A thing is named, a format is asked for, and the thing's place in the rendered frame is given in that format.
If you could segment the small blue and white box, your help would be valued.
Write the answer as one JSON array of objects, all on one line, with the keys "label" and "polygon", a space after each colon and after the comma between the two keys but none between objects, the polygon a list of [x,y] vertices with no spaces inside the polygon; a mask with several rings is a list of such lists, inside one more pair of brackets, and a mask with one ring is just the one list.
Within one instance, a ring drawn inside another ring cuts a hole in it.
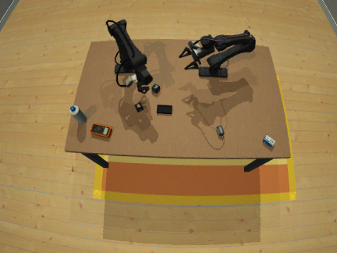
[{"label": "small blue and white box", "polygon": [[274,145],[274,143],[275,143],[275,141],[272,138],[270,138],[268,135],[266,135],[264,137],[263,142],[265,144],[267,144],[269,147],[272,147]]}]

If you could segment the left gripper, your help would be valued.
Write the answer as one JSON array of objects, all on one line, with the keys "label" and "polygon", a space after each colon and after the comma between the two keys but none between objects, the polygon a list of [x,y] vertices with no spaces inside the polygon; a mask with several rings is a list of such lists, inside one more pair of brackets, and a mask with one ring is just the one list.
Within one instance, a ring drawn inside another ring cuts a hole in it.
[{"label": "left gripper", "polygon": [[[188,47],[185,47],[185,49],[183,50],[183,52],[179,56],[180,58],[182,58],[182,57],[185,57],[185,56],[188,56],[188,55],[192,54],[192,57],[193,57],[194,61],[192,61],[191,64],[189,64],[184,69],[198,69],[197,62],[200,61],[199,59],[202,59],[203,57],[207,56],[207,54],[205,54],[204,48],[203,47],[201,48],[198,43],[196,43],[194,46],[198,47],[199,49],[195,50],[195,49],[191,48],[191,50],[192,50],[191,51]],[[187,53],[185,55],[183,55],[185,52],[187,52]],[[199,62],[199,65],[200,64],[201,64],[201,62]],[[191,67],[191,66],[193,66],[193,67]]]}]

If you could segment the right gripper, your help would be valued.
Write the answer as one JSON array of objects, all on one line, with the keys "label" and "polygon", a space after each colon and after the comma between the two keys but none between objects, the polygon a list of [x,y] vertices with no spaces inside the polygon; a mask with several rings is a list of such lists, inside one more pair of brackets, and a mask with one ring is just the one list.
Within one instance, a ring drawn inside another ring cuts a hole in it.
[{"label": "right gripper", "polygon": [[[126,80],[126,86],[128,86],[128,84],[135,80],[135,82],[137,83],[137,90],[143,94],[146,94],[147,91],[150,89],[149,86],[148,87],[141,87],[142,85],[148,85],[148,84],[144,84],[141,79],[137,76],[137,75],[134,75],[134,76],[129,76],[129,78]],[[145,91],[146,90],[146,91]],[[145,91],[145,92],[142,92],[142,91]]]}]

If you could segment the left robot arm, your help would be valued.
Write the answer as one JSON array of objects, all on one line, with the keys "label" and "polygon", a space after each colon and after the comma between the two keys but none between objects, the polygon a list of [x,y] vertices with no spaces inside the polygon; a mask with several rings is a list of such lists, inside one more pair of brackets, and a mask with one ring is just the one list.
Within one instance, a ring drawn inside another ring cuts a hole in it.
[{"label": "left robot arm", "polygon": [[209,69],[209,67],[199,66],[199,75],[213,76],[213,77],[227,77],[228,76],[227,69],[220,68],[221,64],[223,64],[226,60],[232,58],[235,55],[244,52],[252,52],[255,49],[256,40],[254,39],[254,37],[250,37],[250,32],[249,33],[248,32],[249,32],[248,30],[245,30],[243,34],[236,34],[236,35],[223,34],[224,36],[226,36],[225,39],[222,38],[221,35],[218,35],[214,38],[210,34],[208,36],[203,36],[202,38],[209,38],[220,41],[227,40],[227,42],[218,42],[218,41],[214,42],[207,39],[201,40],[200,42],[205,50],[205,54],[207,55],[210,55],[211,53],[215,52],[215,47],[217,46],[218,47],[216,49],[218,50],[218,52],[225,50],[229,46],[232,45],[234,46],[221,53],[213,54],[210,57],[208,57],[207,62],[211,68]]}]

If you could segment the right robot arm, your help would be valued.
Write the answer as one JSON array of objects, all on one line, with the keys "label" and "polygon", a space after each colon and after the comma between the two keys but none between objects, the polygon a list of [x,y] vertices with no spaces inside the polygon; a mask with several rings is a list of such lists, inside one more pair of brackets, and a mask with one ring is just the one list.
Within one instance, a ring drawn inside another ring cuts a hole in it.
[{"label": "right robot arm", "polygon": [[142,54],[141,51],[139,51],[139,49],[130,39],[126,31],[126,20],[120,21],[117,22],[119,24],[119,27],[113,23],[107,28],[108,32],[112,33],[110,35],[113,36],[114,39],[116,39],[116,43],[119,48],[119,57],[121,58],[120,63],[122,64],[122,61],[124,61],[125,59],[129,58],[129,60],[122,64],[122,66],[121,64],[116,64],[115,73],[117,73],[119,67],[121,66],[119,73],[135,73],[137,76],[139,74],[139,78],[142,80],[142,82],[144,84],[149,84],[153,80],[153,77],[149,74],[149,72],[147,71],[147,67],[145,66],[145,64],[147,64],[147,57],[145,54]]}]

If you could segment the grey bottle with blue cap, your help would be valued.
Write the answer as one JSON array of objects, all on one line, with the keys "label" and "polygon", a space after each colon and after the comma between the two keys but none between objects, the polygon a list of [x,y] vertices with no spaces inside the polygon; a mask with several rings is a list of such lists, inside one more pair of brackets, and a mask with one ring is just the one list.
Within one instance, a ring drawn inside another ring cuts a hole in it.
[{"label": "grey bottle with blue cap", "polygon": [[71,106],[69,112],[80,124],[83,124],[87,121],[87,117],[83,114],[78,106]]}]

